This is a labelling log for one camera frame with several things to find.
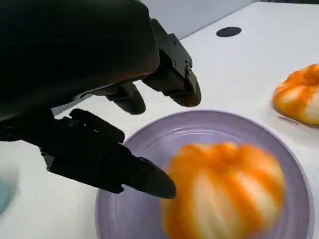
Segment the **orange and white bun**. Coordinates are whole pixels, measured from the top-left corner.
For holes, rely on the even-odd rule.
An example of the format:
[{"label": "orange and white bun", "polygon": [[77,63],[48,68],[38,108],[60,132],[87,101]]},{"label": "orange and white bun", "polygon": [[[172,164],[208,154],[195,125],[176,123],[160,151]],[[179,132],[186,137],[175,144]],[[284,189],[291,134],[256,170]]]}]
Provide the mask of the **orange and white bun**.
[{"label": "orange and white bun", "polygon": [[293,119],[319,124],[319,64],[292,73],[276,88],[273,103]]},{"label": "orange and white bun", "polygon": [[167,172],[177,188],[174,199],[161,201],[171,239],[246,239],[281,212],[281,167],[255,146],[187,145]]}]

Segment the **wall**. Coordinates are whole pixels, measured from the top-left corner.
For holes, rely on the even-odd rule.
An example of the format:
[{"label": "wall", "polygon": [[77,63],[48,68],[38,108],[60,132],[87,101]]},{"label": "wall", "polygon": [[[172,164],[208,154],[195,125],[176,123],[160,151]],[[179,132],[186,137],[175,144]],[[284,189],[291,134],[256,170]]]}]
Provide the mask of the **wall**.
[{"label": "wall", "polygon": [[168,33],[179,39],[256,0],[141,0]]}]

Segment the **table surface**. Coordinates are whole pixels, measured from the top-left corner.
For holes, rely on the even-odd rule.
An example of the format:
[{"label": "table surface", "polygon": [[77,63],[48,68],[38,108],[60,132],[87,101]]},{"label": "table surface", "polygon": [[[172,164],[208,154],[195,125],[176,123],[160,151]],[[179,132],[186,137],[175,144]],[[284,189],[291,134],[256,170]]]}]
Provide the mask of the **table surface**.
[{"label": "table surface", "polygon": [[[308,176],[316,219],[319,129],[278,118],[270,100],[289,73],[319,61],[318,21],[319,5],[258,2],[182,41],[202,90],[196,109],[236,113],[277,134]],[[242,32],[217,37],[216,31],[227,26],[238,26]],[[136,85],[147,105],[143,115],[130,116],[104,97],[89,98],[77,107],[121,128],[126,136],[155,119],[186,110],[141,82]],[[0,215],[0,238],[96,239],[95,188],[48,173],[39,150],[24,142],[2,142],[0,152],[0,175],[16,185],[11,205]],[[316,226],[314,238],[318,237]]]}]

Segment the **robotic hand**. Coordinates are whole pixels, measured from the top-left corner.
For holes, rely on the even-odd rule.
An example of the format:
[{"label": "robotic hand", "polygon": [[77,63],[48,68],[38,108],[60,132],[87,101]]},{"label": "robotic hand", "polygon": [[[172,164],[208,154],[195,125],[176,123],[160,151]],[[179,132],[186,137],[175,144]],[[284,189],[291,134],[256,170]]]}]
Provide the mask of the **robotic hand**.
[{"label": "robotic hand", "polygon": [[172,180],[132,155],[121,130],[80,109],[58,120],[51,109],[93,94],[141,114],[135,80],[198,105],[192,60],[176,36],[137,0],[3,0],[0,21],[0,140],[38,146],[52,173],[113,193],[125,184],[173,198]]}]

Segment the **purple plate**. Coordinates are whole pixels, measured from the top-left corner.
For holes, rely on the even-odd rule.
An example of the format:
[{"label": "purple plate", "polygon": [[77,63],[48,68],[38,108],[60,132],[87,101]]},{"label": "purple plate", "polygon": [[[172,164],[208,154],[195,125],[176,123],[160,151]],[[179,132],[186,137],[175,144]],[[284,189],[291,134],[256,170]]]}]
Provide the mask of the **purple plate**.
[{"label": "purple plate", "polygon": [[[159,119],[136,132],[125,145],[160,167],[183,145],[194,142],[251,142],[272,152],[286,179],[286,201],[278,223],[254,239],[311,239],[314,204],[307,178],[287,146],[269,130],[229,113],[188,111]],[[100,239],[167,239],[159,199],[126,188],[119,195],[100,190],[96,225]]]}]

